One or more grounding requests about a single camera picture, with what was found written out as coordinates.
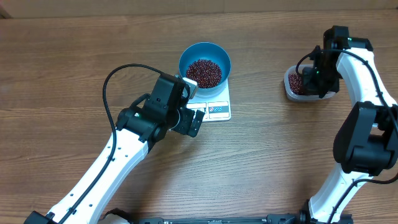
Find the wooden table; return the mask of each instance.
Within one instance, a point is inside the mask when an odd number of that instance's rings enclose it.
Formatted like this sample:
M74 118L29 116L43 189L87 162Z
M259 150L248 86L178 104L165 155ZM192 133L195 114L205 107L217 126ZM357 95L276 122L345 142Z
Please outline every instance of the wooden table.
M398 98L398 11L268 12L0 21L0 223L46 213L72 189L111 129L101 89L125 63L178 72L189 45L229 53L232 120L196 138L168 133L126 178L105 212L140 217L247 217L296 212L334 164L334 137L351 110L344 83L330 100L293 103L285 71L332 25L369 38ZM127 69L108 85L116 119L157 75ZM385 171L378 179L393 176ZM397 223L397 184L367 184L346 208L356 223Z

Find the white kitchen scale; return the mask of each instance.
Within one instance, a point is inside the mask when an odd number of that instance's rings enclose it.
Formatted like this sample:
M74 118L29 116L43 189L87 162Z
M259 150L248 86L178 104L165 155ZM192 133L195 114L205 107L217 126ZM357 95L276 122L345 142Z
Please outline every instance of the white kitchen scale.
M229 121L231 119L231 102L228 81L224 90L216 96L202 98L196 94L193 99L189 100L187 108L205 112L203 122Z

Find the clear plastic container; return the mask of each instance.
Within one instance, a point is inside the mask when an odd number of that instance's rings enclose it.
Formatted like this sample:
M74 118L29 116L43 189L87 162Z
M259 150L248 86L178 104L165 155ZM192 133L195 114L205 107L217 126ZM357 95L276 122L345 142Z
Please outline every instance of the clear plastic container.
M303 68L305 67L312 67L312 65L300 65L298 67L298 71L300 73L303 72ZM294 92L292 92L292 90L290 89L290 84L289 84L289 74L295 74L296 73L296 65L291 66L285 73L285 78L284 78L284 82L285 82L285 90L286 90L286 95L287 98L295 101L295 102L309 102L309 101L315 101L315 100L324 100L327 98L331 98L332 96L334 96L336 93L335 92L328 92L322 99L319 98L318 95L309 95L309 96L305 96L305 95L297 95Z

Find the plastic container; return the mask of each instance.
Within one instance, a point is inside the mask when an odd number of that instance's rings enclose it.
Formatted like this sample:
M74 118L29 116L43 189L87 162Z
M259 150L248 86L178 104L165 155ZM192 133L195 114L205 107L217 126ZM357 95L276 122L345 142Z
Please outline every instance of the plastic container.
M221 81L213 88L199 88L195 97L209 98L219 95L226 87L229 74L231 73L231 59L226 51L219 45L201 42L187 48L181 55L179 70L182 77L186 77L187 69L194 61L207 59L216 63L221 69Z
M312 67L312 65L300 65L298 67L298 71L300 73L303 72L303 68L305 67ZM334 96L336 93L335 92L328 92L322 99L319 98L318 95L297 95L294 92L292 92L292 90L290 89L290 84L289 84L289 74L295 74L296 73L296 65L291 66L285 73L285 78L284 78L284 82L285 82L285 90L286 90L286 95L287 98L295 101L295 102L309 102L309 101L315 101L315 100L324 100L327 98L331 98L332 96Z

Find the red bean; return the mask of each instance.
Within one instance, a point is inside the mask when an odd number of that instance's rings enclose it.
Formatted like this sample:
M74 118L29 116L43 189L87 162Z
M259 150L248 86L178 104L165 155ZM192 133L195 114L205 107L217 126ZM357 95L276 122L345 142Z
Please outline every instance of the red bean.
M195 80L199 88L213 88L222 78L220 66L211 60L199 59L189 65L187 78Z
M293 93L297 95L305 95L305 90L303 86L303 79L300 75L289 74L289 85Z

